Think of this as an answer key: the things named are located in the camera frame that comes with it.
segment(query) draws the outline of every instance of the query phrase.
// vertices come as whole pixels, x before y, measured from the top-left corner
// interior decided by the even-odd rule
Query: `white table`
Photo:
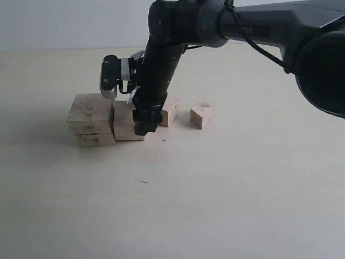
[[[74,95],[134,51],[0,54],[0,258],[344,258],[345,120],[245,44],[183,56],[171,128],[72,146]],[[203,131],[201,100],[217,116]]]

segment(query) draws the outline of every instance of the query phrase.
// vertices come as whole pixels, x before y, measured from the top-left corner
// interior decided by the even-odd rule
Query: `robotic arm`
[[[135,134],[155,132],[167,89],[189,45],[221,47],[229,39],[253,48],[294,73],[317,108],[345,118],[345,2],[306,0],[235,8],[227,0],[156,0],[149,11],[146,50],[127,59],[104,58],[100,90],[105,98],[132,93]],[[282,60],[258,44],[280,48]],[[123,80],[128,81],[123,90]]]

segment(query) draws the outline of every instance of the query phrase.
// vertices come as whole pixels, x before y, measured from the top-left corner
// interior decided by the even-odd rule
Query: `white wall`
[[[144,46],[153,1],[0,0],[0,51]]]

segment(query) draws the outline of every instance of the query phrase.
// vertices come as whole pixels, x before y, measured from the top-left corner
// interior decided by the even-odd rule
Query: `black cable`
[[[250,39],[248,37],[248,35],[242,29],[241,22],[240,22],[240,20],[238,18],[238,15],[237,15],[237,13],[236,13],[236,11],[234,9],[235,6],[233,5],[233,0],[225,0],[224,6],[225,6],[225,10],[226,11],[229,11],[229,12],[232,13],[233,19],[235,20],[235,23],[236,23],[236,26],[238,27],[239,33],[242,35],[242,37],[245,39],[245,41],[249,45],[251,45],[256,51],[258,51],[259,53],[261,53],[265,57],[269,58],[271,61],[273,61],[276,64],[278,64],[279,66],[283,67],[288,72],[296,74],[294,69],[292,67],[290,67],[287,63],[285,63],[284,61],[282,61],[279,58],[275,57],[274,55],[270,54],[269,52],[267,52],[263,48],[259,47],[252,39]]]
[[[193,49],[199,49],[202,46],[192,46],[192,47],[188,47],[187,50],[193,50]]]

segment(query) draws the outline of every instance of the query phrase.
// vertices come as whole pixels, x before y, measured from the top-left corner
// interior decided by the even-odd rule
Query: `wooden block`
[[[190,121],[202,130],[215,120],[215,115],[215,109],[202,101],[190,110]]]
[[[162,110],[162,118],[163,121],[161,123],[164,127],[170,127],[171,123],[176,119],[178,115],[178,110],[180,108],[180,101],[174,97],[168,97],[165,101],[163,110]]]
[[[112,101],[100,93],[77,94],[67,118],[74,135],[112,134]]]
[[[126,101],[116,101],[114,107],[114,134],[116,141],[143,141],[144,136],[137,136],[134,133],[133,104]]]
[[[86,134],[76,135],[78,147],[105,147],[114,146],[113,134]]]

